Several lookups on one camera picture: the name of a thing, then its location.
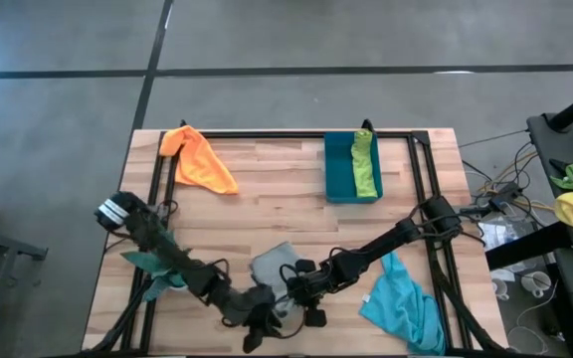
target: teal plastic container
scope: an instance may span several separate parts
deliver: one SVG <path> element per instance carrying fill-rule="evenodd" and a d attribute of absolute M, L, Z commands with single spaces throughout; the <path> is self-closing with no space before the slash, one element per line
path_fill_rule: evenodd
<path fill-rule="evenodd" d="M 373 163 L 373 179 L 376 198 L 358 198 L 353 175 L 353 156 L 350 147 L 355 141 L 355 132 L 324 133 L 324 166 L 326 168 L 326 201 L 333 204 L 374 203 L 384 195 L 382 172 L 379 167 L 377 135 L 373 133 L 370 160 Z"/>

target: table leg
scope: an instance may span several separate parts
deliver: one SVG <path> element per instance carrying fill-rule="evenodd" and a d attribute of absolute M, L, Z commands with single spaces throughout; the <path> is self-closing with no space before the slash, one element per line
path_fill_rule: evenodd
<path fill-rule="evenodd" d="M 571 247 L 567 225 L 556 222 L 516 241 L 501 245 L 487 253 L 489 269 L 500 269 L 523 260 Z"/>

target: orange towel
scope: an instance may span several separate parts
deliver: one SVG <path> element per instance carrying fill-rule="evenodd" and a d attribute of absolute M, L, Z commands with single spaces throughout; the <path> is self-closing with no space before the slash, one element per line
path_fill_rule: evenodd
<path fill-rule="evenodd" d="M 238 194 L 234 177 L 218 159 L 207 139 L 191 126 L 184 125 L 165 133 L 158 153 L 173 156 L 181 146 L 176 182 L 201 185 L 219 194 Z"/>

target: wooden tabletop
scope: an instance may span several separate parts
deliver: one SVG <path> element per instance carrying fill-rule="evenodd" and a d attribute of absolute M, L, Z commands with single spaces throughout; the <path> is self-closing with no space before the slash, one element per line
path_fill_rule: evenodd
<path fill-rule="evenodd" d="M 470 202 L 468 184 L 452 129 L 429 129 L 442 193 L 453 206 Z M 147 198 L 159 130 L 134 132 L 121 190 Z M 240 195 L 216 195 L 206 189 L 176 184 L 173 199 L 180 206 L 170 220 L 179 244 L 193 248 L 205 262 L 226 258 L 236 288 L 253 285 L 251 259 L 279 243 L 291 242 L 304 258 L 320 262 L 332 247 L 358 248 L 388 231 L 417 204 L 408 147 L 402 139 L 379 139 L 384 197 L 371 205 L 332 205 L 324 197 L 321 139 L 210 139 L 211 145 L 240 186 Z M 423 178 L 430 195 L 423 153 Z M 163 166 L 158 200 L 165 188 Z M 110 237 L 108 243 L 116 240 Z M 467 237 L 453 240 L 464 301 L 492 338 L 507 346 L 498 305 L 492 292 L 483 249 Z M 125 242 L 102 261 L 84 348 L 97 344 L 125 308 L 133 266 L 119 253 L 134 250 Z M 397 250 L 410 276 L 432 294 L 426 249 L 415 242 Z M 381 275 L 379 263 L 338 294 L 326 295 L 324 328 L 308 328 L 288 340 L 265 339 L 253 354 L 404 354 L 406 342 L 384 333 L 358 314 L 362 295 Z M 144 304 L 137 317 L 133 344 L 140 337 Z M 455 312 L 448 305 L 456 346 L 461 346 Z M 246 328 L 226 328 L 213 306 L 205 307 L 188 292 L 166 291 L 158 300 L 150 354 L 243 354 Z M 299 324 L 297 312 L 283 329 Z"/>

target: gray floor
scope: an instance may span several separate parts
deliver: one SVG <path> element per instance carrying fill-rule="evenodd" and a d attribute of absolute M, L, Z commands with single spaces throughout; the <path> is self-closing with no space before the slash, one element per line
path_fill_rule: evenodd
<path fill-rule="evenodd" d="M 0 0 L 0 71 L 143 70 L 162 4 Z M 159 69 L 573 64 L 573 0 L 176 0 L 167 29 Z M 21 261 L 7 288 L 0 357 L 79 350 L 104 239 L 92 212 L 118 184 L 142 84 L 0 80 L 0 232 L 50 247 L 40 266 Z M 181 118 L 199 128 L 346 127 L 368 117 L 453 127 L 463 144 L 524 129 L 528 116 L 572 100 L 573 72 L 160 78 L 143 127 Z M 462 155 L 497 173 L 527 140 Z M 528 172 L 544 179 L 536 161 Z M 527 194 L 552 201 L 546 185 Z M 501 305 L 506 328 L 533 303 L 515 297 Z M 515 344 L 538 350 L 531 337 Z"/>

